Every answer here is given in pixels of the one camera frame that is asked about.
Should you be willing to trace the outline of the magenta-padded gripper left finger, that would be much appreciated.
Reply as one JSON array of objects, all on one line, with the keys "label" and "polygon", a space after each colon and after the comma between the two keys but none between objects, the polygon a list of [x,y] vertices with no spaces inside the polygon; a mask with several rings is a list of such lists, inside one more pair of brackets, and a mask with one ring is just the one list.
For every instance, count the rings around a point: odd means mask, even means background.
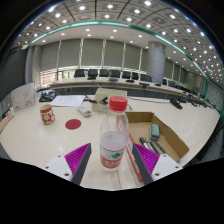
[{"label": "magenta-padded gripper left finger", "polygon": [[91,144],[87,143],[66,155],[54,157],[43,169],[79,185],[82,181],[90,155]]}]

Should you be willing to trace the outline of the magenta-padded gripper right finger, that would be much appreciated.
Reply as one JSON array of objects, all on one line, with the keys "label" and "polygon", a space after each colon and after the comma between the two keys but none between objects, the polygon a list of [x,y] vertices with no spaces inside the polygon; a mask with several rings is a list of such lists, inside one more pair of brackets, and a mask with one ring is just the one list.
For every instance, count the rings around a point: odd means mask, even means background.
[{"label": "magenta-padded gripper right finger", "polygon": [[133,144],[132,154],[145,185],[182,169],[169,155],[158,155],[136,143]]}]

